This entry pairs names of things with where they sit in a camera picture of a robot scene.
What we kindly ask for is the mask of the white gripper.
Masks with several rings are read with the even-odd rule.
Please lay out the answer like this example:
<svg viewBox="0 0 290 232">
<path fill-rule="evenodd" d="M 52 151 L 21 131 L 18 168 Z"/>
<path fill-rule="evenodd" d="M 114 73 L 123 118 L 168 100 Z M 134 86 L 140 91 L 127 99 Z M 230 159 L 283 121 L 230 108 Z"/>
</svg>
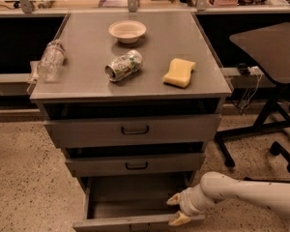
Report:
<svg viewBox="0 0 290 232">
<path fill-rule="evenodd" d="M 190 222 L 189 216 L 195 216 L 213 206 L 213 199 L 206 196 L 200 185 L 176 193 L 166 201 L 167 205 L 180 204 L 181 211 L 176 212 L 168 221 L 170 226 L 179 226 Z"/>
</svg>

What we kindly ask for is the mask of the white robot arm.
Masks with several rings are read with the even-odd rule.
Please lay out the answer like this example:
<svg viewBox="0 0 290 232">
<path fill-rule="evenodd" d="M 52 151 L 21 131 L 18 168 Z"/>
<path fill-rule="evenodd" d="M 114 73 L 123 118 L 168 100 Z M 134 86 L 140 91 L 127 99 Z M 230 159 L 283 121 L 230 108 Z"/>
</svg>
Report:
<svg viewBox="0 0 290 232">
<path fill-rule="evenodd" d="M 192 216 L 229 199 L 238 199 L 290 217 L 290 183 L 237 180 L 212 171 L 204 174 L 198 185 L 186 188 L 166 201 L 167 205 L 179 206 L 168 224 L 178 226 L 188 223 Z"/>
</svg>

